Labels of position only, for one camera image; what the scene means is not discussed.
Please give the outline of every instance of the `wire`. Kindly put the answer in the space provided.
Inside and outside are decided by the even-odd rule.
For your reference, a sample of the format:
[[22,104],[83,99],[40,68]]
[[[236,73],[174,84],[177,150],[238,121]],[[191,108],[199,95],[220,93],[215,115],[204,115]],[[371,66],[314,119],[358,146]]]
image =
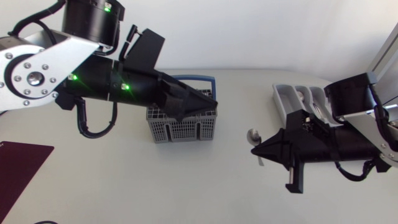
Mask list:
[[86,101],[82,97],[75,97],[75,104],[77,107],[77,126],[80,134],[86,138],[96,139],[108,134],[118,118],[118,103],[113,103],[112,120],[109,122],[109,126],[100,133],[91,133],[87,127],[87,116],[86,116]]
[[354,174],[350,174],[349,172],[347,172],[346,170],[344,170],[339,162],[335,162],[336,164],[336,168],[341,172],[341,174],[343,174],[343,176],[345,176],[347,179],[351,180],[351,181],[355,181],[355,182],[360,182],[363,181],[364,179],[366,179],[369,175],[369,173],[372,171],[373,167],[376,165],[375,160],[371,160],[371,161],[366,161],[363,164],[363,168],[362,168],[362,175],[354,175]]
[[127,38],[126,38],[126,41],[125,41],[125,43],[123,45],[122,51],[120,51],[120,54],[119,54],[119,61],[120,62],[123,62],[126,59],[127,49],[129,48],[129,45],[130,45],[130,43],[132,41],[132,38],[134,37],[134,34],[137,33],[137,29],[138,29],[138,27],[136,25],[132,25],[131,26],[129,35],[127,35]]
[[50,28],[47,25],[45,25],[42,21],[35,21],[34,23],[43,28],[44,32],[48,35],[52,45],[57,44],[57,40],[55,39],[54,34],[51,32]]
[[98,56],[108,56],[108,55],[115,53],[115,51],[119,47],[119,38],[120,38],[120,22],[118,23],[118,28],[116,31],[116,37],[115,37],[115,41],[114,41],[112,50],[110,50],[108,52],[94,52],[94,54],[98,55]]
[[374,107],[374,115],[376,117],[376,123],[377,123],[377,128],[379,129],[380,135],[383,137],[384,140],[389,144],[390,148],[397,152],[397,145],[392,137],[392,134],[388,128],[388,120],[389,120],[389,115],[388,112],[383,108],[383,105],[381,103],[381,100],[379,96],[377,95],[373,85],[369,86],[372,96],[374,98],[374,101],[376,102],[376,106]]
[[38,222],[38,223],[35,223],[35,224],[58,224],[58,223],[53,222],[53,221],[42,221],[42,222]]
[[385,102],[385,103],[383,104],[383,106],[386,105],[386,104],[388,104],[388,103],[390,103],[391,101],[393,101],[393,100],[396,99],[396,98],[398,98],[398,96],[395,96],[393,99],[391,99],[391,100]]
[[33,15],[19,21],[17,23],[17,25],[15,25],[14,30],[12,30],[11,32],[8,32],[8,35],[18,37],[19,33],[21,32],[21,30],[23,28],[25,28],[25,26],[28,26],[29,24],[31,24],[33,22],[39,21],[43,18],[46,18],[49,15],[56,13],[63,7],[63,5],[65,3],[66,3],[66,0],[58,0],[57,3],[55,3],[53,6],[49,7],[48,9],[44,9],[43,11],[40,11],[36,14],[33,14]]

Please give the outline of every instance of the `white table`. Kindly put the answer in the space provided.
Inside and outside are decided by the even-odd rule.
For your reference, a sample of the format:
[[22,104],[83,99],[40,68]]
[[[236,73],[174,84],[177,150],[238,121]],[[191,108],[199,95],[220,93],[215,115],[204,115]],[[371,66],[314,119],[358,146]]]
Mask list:
[[[119,105],[115,128],[90,140],[75,111],[55,103],[0,117],[2,141],[55,146],[4,224],[84,223],[396,223],[398,170],[346,180],[333,163],[305,166],[304,194],[285,188],[289,173],[246,141],[282,126],[273,83],[325,86],[327,81],[273,70],[172,70],[216,77],[214,141],[154,144],[146,109]],[[88,100],[89,127],[108,125],[112,104]],[[361,162],[343,163],[361,173]]]

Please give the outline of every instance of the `basket handle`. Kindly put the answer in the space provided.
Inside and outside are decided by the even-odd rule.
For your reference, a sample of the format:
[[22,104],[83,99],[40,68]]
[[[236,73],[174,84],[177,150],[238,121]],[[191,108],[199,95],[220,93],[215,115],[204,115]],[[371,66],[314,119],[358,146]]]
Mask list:
[[216,79],[207,75],[173,75],[173,78],[177,80],[196,80],[211,82],[211,90],[213,92],[213,100],[217,100],[216,97]]

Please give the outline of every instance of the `bolt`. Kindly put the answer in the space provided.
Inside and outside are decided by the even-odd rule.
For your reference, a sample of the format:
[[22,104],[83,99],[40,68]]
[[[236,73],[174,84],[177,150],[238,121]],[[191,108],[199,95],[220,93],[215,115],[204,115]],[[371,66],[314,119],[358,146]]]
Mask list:
[[16,82],[20,82],[20,81],[22,80],[22,78],[21,78],[20,76],[16,76],[16,77],[14,77],[14,80],[15,80]]
[[12,59],[13,57],[12,53],[6,53],[6,59]]
[[25,67],[26,69],[31,68],[31,66],[32,66],[32,65],[31,65],[30,63],[27,63],[27,62],[24,64],[24,67]]

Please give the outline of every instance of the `dark red placemat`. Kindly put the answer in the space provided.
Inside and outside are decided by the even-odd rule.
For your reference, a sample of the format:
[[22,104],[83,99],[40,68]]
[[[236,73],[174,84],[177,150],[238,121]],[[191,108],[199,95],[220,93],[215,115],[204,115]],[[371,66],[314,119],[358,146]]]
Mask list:
[[0,143],[0,223],[53,150],[52,146]]

